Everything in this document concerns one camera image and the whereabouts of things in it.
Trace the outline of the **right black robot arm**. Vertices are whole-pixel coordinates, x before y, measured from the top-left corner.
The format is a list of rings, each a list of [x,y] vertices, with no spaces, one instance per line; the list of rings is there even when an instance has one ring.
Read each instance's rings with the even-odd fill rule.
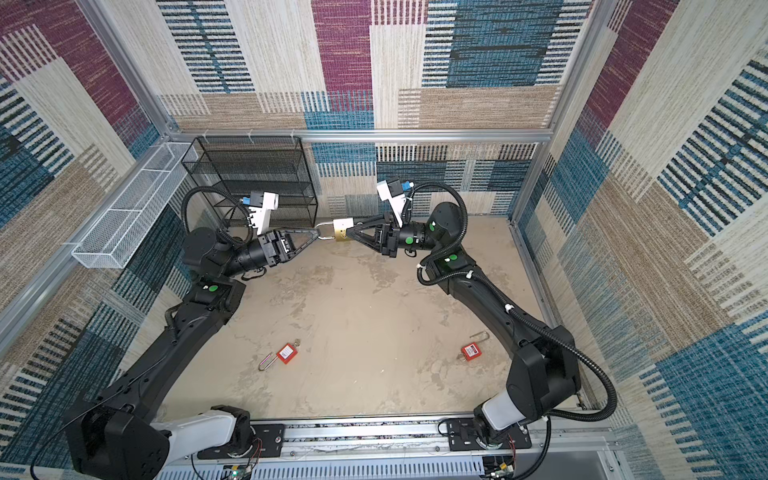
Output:
[[[345,235],[372,250],[395,257],[401,249],[436,252],[462,231],[466,217],[451,202],[440,203],[425,222],[399,223],[392,213],[358,220]],[[573,336],[549,328],[501,292],[459,245],[434,260],[424,258],[421,272],[465,305],[499,340],[511,359],[505,386],[474,410],[475,428],[485,443],[496,443],[513,426],[546,416],[581,387],[578,359],[564,343]]]

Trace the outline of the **brass padlock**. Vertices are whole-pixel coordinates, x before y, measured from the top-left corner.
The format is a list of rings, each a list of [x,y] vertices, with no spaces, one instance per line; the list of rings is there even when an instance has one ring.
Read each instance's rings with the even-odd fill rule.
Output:
[[[347,241],[347,230],[355,226],[352,217],[322,221],[315,225],[318,239],[323,241]]]

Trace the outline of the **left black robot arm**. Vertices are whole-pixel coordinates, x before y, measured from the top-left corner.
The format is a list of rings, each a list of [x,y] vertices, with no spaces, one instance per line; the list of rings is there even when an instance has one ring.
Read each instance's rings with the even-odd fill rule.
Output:
[[[295,258],[305,248],[295,236],[312,243],[318,233],[275,229],[240,240],[201,227],[187,234],[182,262],[196,280],[166,311],[162,333],[93,401],[76,401],[64,416],[77,472],[99,479],[153,479],[167,463],[206,449],[250,453],[256,435],[246,410],[218,405],[170,423],[154,418],[191,360],[239,308],[245,273]]]

